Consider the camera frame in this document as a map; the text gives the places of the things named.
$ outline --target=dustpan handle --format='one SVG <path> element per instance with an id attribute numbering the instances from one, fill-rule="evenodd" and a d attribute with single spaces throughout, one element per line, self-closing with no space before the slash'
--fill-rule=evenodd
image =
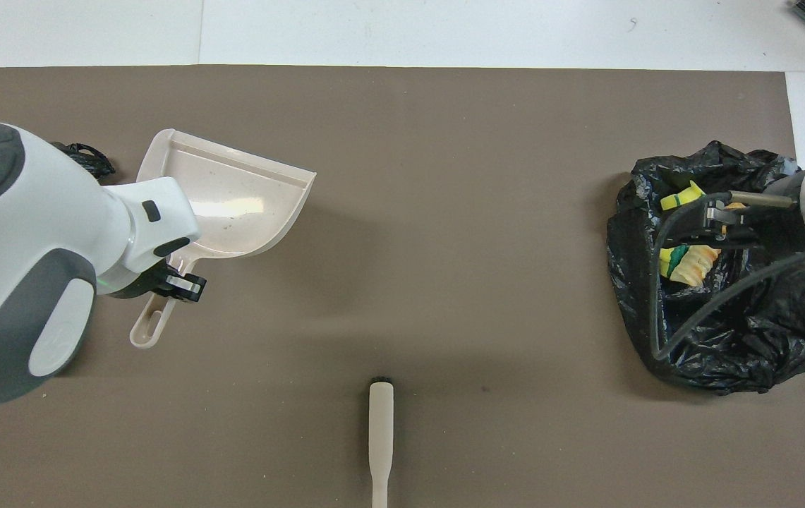
<path id="1" fill-rule="evenodd" d="M 132 330 L 129 331 L 129 341 L 135 347 L 148 349 L 157 344 L 157 339 L 161 338 L 164 325 L 173 312 L 176 300 L 160 295 L 151 295 L 142 314 L 138 316 Z"/>
<path id="2" fill-rule="evenodd" d="M 189 273 L 195 267 L 195 258 L 180 255 L 180 251 L 176 251 L 168 258 L 168 263 L 175 267 L 180 274 Z M 157 344 L 157 340 L 161 338 L 164 332 L 164 325 L 170 319 L 170 314 L 174 311 L 176 300 L 166 298 L 160 295 L 151 295 L 145 308 L 142 309 L 142 314 L 138 315 L 135 324 L 132 325 L 132 330 L 129 330 L 129 341 L 135 347 L 140 349 L 148 349 Z"/>

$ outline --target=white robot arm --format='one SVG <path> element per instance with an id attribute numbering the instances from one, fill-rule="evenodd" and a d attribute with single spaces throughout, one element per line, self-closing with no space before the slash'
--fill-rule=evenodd
<path id="1" fill-rule="evenodd" d="M 53 145 L 0 124 L 0 402 L 69 363 L 96 294 L 197 300 L 205 281 L 164 258 L 198 237 L 173 179 L 101 187 Z"/>

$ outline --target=black garbage bag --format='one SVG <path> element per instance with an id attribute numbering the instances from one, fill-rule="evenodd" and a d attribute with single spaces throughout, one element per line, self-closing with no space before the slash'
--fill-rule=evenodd
<path id="1" fill-rule="evenodd" d="M 73 143 L 72 145 L 64 145 L 63 143 L 52 143 L 58 150 L 67 154 L 67 157 L 76 161 L 86 171 L 89 171 L 95 180 L 100 180 L 105 176 L 117 173 L 114 165 L 111 164 L 108 157 L 105 157 L 99 150 L 84 145 L 83 143 Z"/>
<path id="2" fill-rule="evenodd" d="M 751 287 L 709 315 L 665 360 L 648 337 L 650 251 L 660 225 L 660 199 L 694 180 L 707 193 L 761 192 L 799 167 L 758 150 L 743 154 L 713 141 L 690 157 L 641 159 L 619 191 L 607 225 L 609 274 L 631 343 L 654 376 L 719 394 L 767 392 L 805 372 L 805 270 Z M 703 286 L 660 278 L 667 335 L 710 297 L 772 261 L 759 248 L 722 250 Z"/>

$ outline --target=brown mat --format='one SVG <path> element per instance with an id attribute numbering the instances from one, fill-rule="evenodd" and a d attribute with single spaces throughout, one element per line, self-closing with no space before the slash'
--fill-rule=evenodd
<path id="1" fill-rule="evenodd" d="M 0 406 L 0 506 L 368 506 L 376 375 L 393 507 L 805 506 L 805 376 L 658 382 L 605 263 L 636 159 L 793 154 L 782 74 L 0 68 L 0 120 L 122 183 L 163 128 L 318 172 L 276 248 L 196 267 L 154 349 L 144 298 L 99 300 L 66 375 Z"/>

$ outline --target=brush handle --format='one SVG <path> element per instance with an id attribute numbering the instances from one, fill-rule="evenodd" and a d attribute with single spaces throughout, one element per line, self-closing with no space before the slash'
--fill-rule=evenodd
<path id="1" fill-rule="evenodd" d="M 389 470 L 393 464 L 393 385 L 370 386 L 368 404 L 368 460 L 373 482 L 373 508 L 387 507 Z"/>

